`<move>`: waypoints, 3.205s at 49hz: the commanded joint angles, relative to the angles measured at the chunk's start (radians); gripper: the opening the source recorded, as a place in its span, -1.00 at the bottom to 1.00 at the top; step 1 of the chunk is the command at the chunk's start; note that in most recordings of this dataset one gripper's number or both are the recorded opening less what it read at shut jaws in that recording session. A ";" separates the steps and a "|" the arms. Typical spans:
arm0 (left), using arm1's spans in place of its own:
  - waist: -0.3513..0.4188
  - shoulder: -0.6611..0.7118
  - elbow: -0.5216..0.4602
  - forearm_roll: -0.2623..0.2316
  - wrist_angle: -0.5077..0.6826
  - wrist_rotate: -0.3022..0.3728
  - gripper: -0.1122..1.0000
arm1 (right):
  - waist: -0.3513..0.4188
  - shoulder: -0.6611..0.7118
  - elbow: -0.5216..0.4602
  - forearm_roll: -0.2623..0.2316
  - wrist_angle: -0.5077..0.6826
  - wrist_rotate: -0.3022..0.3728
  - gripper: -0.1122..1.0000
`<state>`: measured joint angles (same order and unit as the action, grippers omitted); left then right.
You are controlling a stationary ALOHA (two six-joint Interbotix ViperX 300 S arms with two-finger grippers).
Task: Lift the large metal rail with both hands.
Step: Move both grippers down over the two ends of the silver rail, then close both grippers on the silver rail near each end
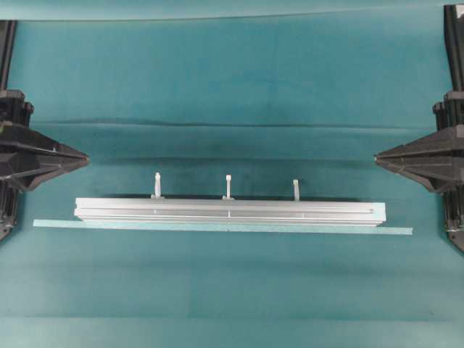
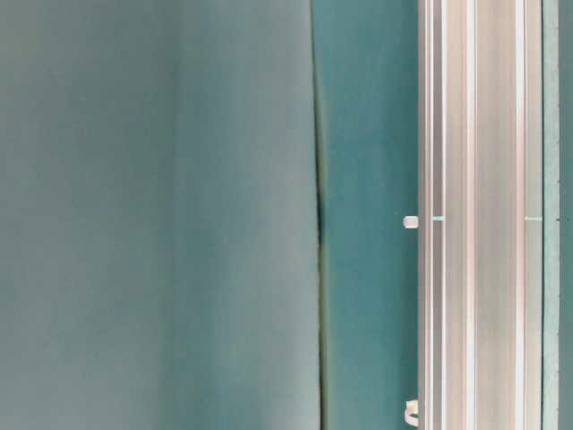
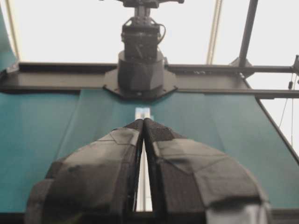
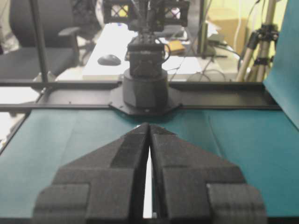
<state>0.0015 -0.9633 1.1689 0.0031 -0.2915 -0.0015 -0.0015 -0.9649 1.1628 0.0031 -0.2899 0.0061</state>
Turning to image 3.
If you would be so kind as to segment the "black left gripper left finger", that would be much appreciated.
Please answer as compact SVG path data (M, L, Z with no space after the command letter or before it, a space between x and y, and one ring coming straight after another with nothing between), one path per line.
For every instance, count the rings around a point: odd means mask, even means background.
M53 161L29 195L27 224L122 224L135 209L143 121Z

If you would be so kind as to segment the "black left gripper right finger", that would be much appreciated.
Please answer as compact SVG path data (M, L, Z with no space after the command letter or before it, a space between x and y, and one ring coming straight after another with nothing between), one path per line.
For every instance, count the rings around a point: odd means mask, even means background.
M269 199L226 153L144 120L153 210L172 224L269 224Z

